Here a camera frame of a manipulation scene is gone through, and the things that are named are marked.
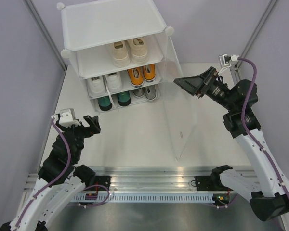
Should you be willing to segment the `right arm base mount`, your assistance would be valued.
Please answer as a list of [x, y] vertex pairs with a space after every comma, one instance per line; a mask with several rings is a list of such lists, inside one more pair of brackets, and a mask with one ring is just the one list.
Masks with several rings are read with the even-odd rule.
[[216, 177], [198, 175], [195, 176], [197, 191], [222, 191], [223, 186], [218, 182]]

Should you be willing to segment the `aluminium frame rail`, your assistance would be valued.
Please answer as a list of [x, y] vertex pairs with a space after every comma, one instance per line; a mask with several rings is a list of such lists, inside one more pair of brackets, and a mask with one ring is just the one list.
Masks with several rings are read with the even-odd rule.
[[210, 176], [209, 171], [174, 171], [174, 170], [141, 170], [141, 171], [97, 171], [96, 176], [111, 176], [110, 191], [117, 193], [185, 193], [196, 191], [195, 176]]

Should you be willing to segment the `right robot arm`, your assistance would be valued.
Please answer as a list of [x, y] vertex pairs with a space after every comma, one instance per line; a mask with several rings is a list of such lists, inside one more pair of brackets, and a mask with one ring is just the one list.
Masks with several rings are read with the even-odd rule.
[[273, 160], [261, 125], [251, 109], [258, 101], [256, 84], [244, 79], [229, 89], [213, 67], [200, 75], [176, 78], [173, 82], [191, 96], [206, 95], [228, 111], [223, 116], [223, 123], [245, 152], [259, 181], [255, 184], [231, 166], [223, 165], [214, 168], [200, 187], [235, 191], [250, 203], [261, 221], [288, 213], [289, 180]]

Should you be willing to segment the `white plastic shoe cabinet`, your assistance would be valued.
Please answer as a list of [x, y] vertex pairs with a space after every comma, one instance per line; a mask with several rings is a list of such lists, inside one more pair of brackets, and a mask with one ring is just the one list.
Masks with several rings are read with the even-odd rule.
[[119, 108], [117, 95], [182, 76], [167, 26], [151, 0], [98, 0], [57, 4], [64, 48], [93, 108]]

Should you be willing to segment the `grey canvas sneaker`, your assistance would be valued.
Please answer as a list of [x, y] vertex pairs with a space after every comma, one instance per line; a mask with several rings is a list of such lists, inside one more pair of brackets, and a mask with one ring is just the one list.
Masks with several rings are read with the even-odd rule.
[[132, 91], [133, 95], [135, 98], [142, 98], [145, 95], [144, 89], [143, 88], [138, 88], [138, 89], [134, 89]]
[[154, 101], [157, 98], [157, 91], [155, 85], [144, 88], [144, 94], [148, 101]]

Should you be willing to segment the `translucent cabinet door panel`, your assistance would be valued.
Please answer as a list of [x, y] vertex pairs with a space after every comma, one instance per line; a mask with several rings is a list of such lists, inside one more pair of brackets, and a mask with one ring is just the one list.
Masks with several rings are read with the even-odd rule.
[[161, 93], [170, 136], [171, 148], [176, 160], [184, 155], [193, 135], [197, 120], [192, 97], [174, 83], [183, 72], [170, 37], [167, 38], [166, 56], [162, 74]]

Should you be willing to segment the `white sneaker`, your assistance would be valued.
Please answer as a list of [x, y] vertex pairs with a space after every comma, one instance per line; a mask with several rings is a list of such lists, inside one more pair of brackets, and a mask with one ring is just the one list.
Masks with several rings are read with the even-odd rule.
[[87, 79], [88, 87], [92, 95], [101, 96], [105, 94], [106, 89], [104, 85], [104, 79], [102, 76], [93, 77]]
[[121, 92], [123, 88], [120, 72], [114, 72], [104, 75], [105, 87], [107, 96], [112, 103], [112, 106], [116, 108], [112, 95]]

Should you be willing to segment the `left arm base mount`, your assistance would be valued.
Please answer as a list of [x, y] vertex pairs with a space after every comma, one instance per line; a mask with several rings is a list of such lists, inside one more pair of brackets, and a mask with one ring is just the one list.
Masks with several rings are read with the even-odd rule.
[[92, 185], [94, 185], [94, 187], [86, 189], [85, 191], [90, 191], [94, 194], [98, 194], [99, 191], [105, 192], [106, 189], [104, 189], [103, 187], [100, 187], [100, 186], [96, 186], [96, 185], [102, 185], [102, 186], [106, 187], [107, 189], [110, 189], [111, 176], [107, 176], [107, 175], [96, 176], [94, 183], [92, 183]]

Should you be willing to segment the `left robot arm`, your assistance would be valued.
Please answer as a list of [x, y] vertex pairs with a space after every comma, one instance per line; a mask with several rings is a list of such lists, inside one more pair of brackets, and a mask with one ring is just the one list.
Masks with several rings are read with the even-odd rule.
[[95, 172], [76, 166], [85, 138], [101, 132], [99, 117], [85, 115], [88, 126], [75, 118], [71, 109], [53, 115], [51, 124], [58, 135], [50, 155], [38, 172], [38, 179], [24, 207], [14, 220], [2, 224], [2, 231], [47, 231], [59, 213], [82, 190], [94, 188]]

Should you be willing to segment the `orange canvas sneaker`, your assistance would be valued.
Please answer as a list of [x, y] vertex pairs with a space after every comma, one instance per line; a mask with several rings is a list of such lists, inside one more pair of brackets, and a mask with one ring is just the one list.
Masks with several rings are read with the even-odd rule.
[[144, 78], [139, 67], [131, 68], [127, 70], [131, 84], [135, 88], [140, 88], [144, 83]]
[[156, 78], [155, 65], [149, 64], [143, 66], [143, 75], [146, 82], [152, 82]]

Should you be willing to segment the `green loafer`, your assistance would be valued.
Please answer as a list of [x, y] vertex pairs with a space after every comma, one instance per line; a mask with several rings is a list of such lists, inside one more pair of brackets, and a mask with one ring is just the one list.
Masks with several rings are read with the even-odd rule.
[[130, 93], [128, 91], [117, 94], [117, 100], [120, 106], [128, 106], [131, 104]]
[[112, 108], [112, 103], [110, 101], [109, 96], [98, 98], [97, 101], [98, 101], [99, 108], [102, 111], [108, 111]]

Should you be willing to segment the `beige sneaker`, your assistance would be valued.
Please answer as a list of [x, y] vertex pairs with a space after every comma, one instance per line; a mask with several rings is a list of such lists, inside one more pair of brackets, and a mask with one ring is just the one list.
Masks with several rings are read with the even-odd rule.
[[125, 41], [110, 44], [111, 57], [116, 67], [126, 67], [130, 64], [130, 57]]
[[144, 37], [127, 40], [131, 50], [131, 59], [135, 64], [145, 64], [149, 59], [148, 47]]

